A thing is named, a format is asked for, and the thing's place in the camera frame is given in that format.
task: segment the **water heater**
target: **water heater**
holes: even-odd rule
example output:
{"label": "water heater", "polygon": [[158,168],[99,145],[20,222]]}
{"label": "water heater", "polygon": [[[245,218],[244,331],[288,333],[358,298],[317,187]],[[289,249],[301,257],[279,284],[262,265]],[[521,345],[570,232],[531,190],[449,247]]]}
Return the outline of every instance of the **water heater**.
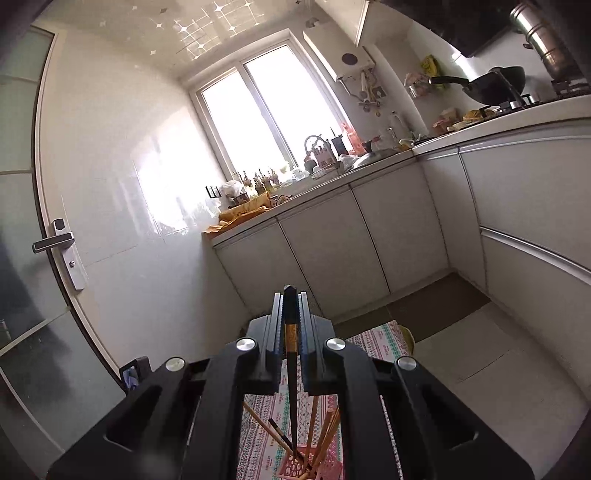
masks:
{"label": "water heater", "polygon": [[375,66],[367,52],[353,45],[334,22],[317,24],[304,30],[304,40],[318,56],[332,79],[347,79]]}

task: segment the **window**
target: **window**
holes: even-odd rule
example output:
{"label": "window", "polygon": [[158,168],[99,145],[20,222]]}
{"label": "window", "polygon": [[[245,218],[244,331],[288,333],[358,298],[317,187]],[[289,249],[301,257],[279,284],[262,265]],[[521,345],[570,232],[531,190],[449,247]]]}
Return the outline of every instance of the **window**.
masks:
{"label": "window", "polygon": [[284,43],[202,89],[197,96],[230,173],[303,166],[309,135],[339,134],[345,119],[321,88]]}

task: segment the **pink basket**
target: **pink basket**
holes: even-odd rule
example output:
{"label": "pink basket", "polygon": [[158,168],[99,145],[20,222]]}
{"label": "pink basket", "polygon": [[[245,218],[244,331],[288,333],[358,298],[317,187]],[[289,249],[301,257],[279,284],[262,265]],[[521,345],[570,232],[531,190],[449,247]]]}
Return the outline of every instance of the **pink basket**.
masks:
{"label": "pink basket", "polygon": [[[298,445],[298,450],[303,454],[306,450],[306,446]],[[310,448],[310,460],[315,453],[316,447],[313,446]],[[314,480],[315,478],[321,478],[322,480],[339,480],[341,471],[343,471],[343,464],[339,462],[330,451],[328,451],[326,452],[326,457],[324,457],[324,460],[318,467],[318,475],[310,475],[308,479]],[[289,455],[283,456],[283,461],[277,472],[279,478],[285,480],[297,480],[303,473],[304,466],[300,462],[296,462],[293,457]]]}

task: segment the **black circle on water heater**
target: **black circle on water heater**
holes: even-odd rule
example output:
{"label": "black circle on water heater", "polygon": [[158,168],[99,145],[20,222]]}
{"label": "black circle on water heater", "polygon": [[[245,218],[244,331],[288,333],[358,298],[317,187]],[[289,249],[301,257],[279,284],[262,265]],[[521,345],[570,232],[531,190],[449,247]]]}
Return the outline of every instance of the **black circle on water heater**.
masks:
{"label": "black circle on water heater", "polygon": [[345,53],[340,59],[345,65],[355,65],[359,61],[352,53]]}

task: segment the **metal cylinder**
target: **metal cylinder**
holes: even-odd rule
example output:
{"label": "metal cylinder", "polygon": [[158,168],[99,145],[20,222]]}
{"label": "metal cylinder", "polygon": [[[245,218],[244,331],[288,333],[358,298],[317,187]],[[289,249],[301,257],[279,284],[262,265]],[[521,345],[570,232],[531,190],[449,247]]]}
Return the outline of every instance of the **metal cylinder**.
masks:
{"label": "metal cylinder", "polygon": [[534,47],[554,80],[561,82],[583,76],[570,52],[539,9],[529,2],[520,3],[511,12],[511,22]]}

